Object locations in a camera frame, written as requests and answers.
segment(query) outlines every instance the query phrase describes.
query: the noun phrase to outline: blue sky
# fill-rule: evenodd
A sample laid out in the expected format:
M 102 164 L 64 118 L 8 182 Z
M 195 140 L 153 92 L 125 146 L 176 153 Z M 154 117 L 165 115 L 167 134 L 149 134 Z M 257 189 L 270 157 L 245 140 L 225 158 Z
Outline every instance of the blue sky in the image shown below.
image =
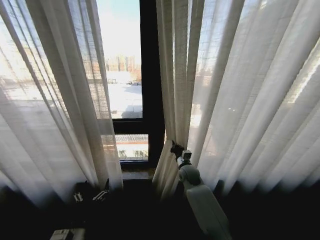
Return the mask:
M 139 0 L 96 0 L 105 56 L 141 61 Z

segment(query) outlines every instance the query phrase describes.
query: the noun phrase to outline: white curtain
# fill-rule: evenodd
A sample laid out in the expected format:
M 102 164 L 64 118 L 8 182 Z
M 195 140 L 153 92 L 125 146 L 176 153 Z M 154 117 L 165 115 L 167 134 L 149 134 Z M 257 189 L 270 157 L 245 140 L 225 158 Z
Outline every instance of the white curtain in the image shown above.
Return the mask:
M 172 59 L 164 60 L 166 53 L 173 49 L 173 62 L 183 58 L 187 71 L 190 59 L 196 59 L 192 103 L 180 105 L 186 117 L 192 105 L 190 123 L 187 119 L 183 123 L 189 131 L 182 146 L 192 151 L 192 164 L 205 184 L 214 190 L 221 181 L 227 194 L 237 181 L 248 191 L 258 187 L 266 192 L 275 186 L 291 191 L 315 183 L 320 178 L 320 1 L 186 0 L 184 4 L 187 13 L 176 1 L 158 1 L 158 18 L 164 19 L 158 21 L 161 78 L 171 84 L 162 88 L 176 93 L 177 83 L 188 83 L 184 75 L 167 77 L 174 70 L 167 67 Z M 191 42 L 190 20 L 180 22 L 179 13 L 160 11 L 164 6 L 187 14 L 191 23 L 194 11 L 202 13 L 198 44 Z M 176 39 L 185 35 L 188 51 L 177 47 Z M 165 102 L 173 100 L 166 100 L 165 93 L 163 97 L 167 108 Z M 173 99 L 180 101 L 176 95 Z M 165 115 L 167 132 L 170 118 L 178 112 L 170 113 Z M 153 180 L 164 195 L 168 186 L 175 188 L 172 179 L 177 173 L 173 166 L 163 167 L 172 162 L 166 156 L 168 149 L 163 149 L 157 169 L 162 174 Z
M 157 1 L 160 73 L 167 141 L 153 183 L 162 198 L 172 194 L 178 183 L 177 163 L 170 153 L 172 141 L 186 147 L 203 3 Z
M 121 188 L 96 2 L 1 0 L 0 28 L 0 188 Z

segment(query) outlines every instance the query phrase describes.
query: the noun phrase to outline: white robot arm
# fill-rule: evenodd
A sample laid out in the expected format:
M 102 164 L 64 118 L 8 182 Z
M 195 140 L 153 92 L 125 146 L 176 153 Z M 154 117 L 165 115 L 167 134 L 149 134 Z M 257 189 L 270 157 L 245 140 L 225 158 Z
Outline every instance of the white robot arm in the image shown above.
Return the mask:
M 190 162 L 191 152 L 172 142 L 179 167 L 179 179 L 201 230 L 215 240 L 231 240 L 228 219 L 198 169 Z

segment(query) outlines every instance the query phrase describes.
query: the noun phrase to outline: window frame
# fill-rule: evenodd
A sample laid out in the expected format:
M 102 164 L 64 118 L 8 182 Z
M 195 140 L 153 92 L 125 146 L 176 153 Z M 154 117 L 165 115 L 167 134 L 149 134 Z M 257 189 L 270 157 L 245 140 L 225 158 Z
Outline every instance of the window frame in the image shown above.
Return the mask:
M 148 134 L 148 160 L 120 160 L 123 168 L 155 168 L 165 139 L 156 1 L 140 0 L 139 5 L 142 118 L 113 118 L 112 122 L 116 135 Z

